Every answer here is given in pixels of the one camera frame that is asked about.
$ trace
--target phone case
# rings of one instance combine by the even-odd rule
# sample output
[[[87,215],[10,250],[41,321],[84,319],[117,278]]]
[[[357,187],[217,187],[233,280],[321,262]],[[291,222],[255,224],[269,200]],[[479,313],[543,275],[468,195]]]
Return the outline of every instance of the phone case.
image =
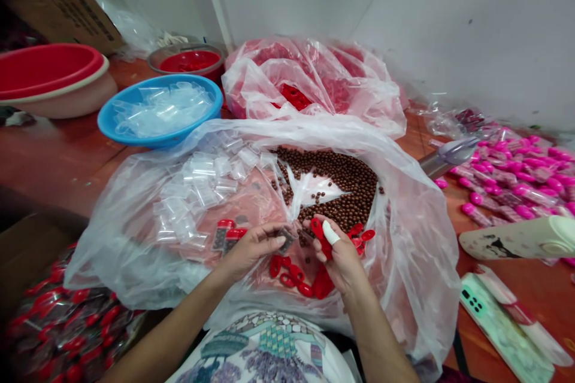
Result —
[[[522,383],[549,382],[555,373],[553,364],[500,307],[478,277],[468,273],[461,282],[461,305],[517,378]]]

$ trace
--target brown cardboard box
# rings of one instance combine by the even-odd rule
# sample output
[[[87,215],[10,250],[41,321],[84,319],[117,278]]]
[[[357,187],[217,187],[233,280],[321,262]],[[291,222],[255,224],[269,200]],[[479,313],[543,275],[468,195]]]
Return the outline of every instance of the brown cardboard box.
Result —
[[[0,319],[5,323],[22,294],[45,274],[58,254],[77,239],[41,214],[32,214],[0,233]]]
[[[90,45],[104,55],[123,46],[122,37],[95,0],[4,0],[50,42]]]

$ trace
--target red plastic basin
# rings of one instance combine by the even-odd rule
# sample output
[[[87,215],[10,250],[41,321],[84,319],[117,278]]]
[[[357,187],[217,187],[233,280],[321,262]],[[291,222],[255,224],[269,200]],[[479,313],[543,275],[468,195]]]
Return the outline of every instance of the red plastic basin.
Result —
[[[80,44],[50,44],[0,56],[0,100],[59,90],[98,72],[104,57]]]

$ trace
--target plastic bag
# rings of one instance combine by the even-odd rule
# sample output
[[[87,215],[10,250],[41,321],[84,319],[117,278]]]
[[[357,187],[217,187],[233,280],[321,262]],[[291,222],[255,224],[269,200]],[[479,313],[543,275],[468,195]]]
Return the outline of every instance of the plastic bag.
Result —
[[[381,58],[358,44],[251,40],[228,57],[222,84],[238,118],[287,119],[296,111],[323,111],[361,118],[392,139],[405,135],[399,86]],[[291,109],[279,113],[286,105]]]
[[[479,108],[451,99],[445,93],[431,93],[425,98],[425,103],[426,108],[410,111],[424,117],[427,129],[436,136],[448,136],[454,140],[476,136],[483,140],[501,128]]]
[[[271,179],[277,178],[276,169],[256,167],[225,201],[224,208],[216,206],[205,213],[201,223],[207,223],[209,229],[201,226],[200,230],[210,236],[203,250],[156,240],[153,202],[162,198],[163,187],[193,151],[209,147],[206,142],[224,132],[249,142],[262,154],[278,145],[332,148],[358,157],[373,169],[385,194],[374,196],[365,228],[374,229],[376,237],[367,243],[362,261],[395,335],[420,377],[426,381],[438,378],[452,343],[460,290],[455,271],[458,247],[445,197],[417,161],[380,129],[348,115],[318,112],[315,118],[299,115],[274,122],[212,120],[171,150],[129,157],[108,183],[77,245],[65,274],[66,288],[106,285],[130,308],[173,307],[219,261],[220,254],[211,251],[211,242],[220,219],[244,220],[246,227],[270,220],[292,221],[297,213],[293,208],[299,208],[304,192],[317,184],[305,185],[302,176],[290,209],[271,185]],[[315,258],[309,265],[304,263],[313,254],[311,248],[296,241],[287,253],[301,265],[309,282],[320,265]],[[263,259],[233,286],[207,327],[221,329],[229,324],[233,312],[256,307],[281,309],[326,330],[353,336],[336,291],[323,300],[305,298],[270,278],[270,259]]]

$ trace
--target white plastic cylinder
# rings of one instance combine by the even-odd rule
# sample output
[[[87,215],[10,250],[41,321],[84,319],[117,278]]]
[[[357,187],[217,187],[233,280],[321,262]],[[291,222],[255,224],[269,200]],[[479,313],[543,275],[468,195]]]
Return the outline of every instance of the white plastic cylinder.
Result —
[[[461,247],[476,259],[575,257],[575,220],[552,215],[464,232]]]

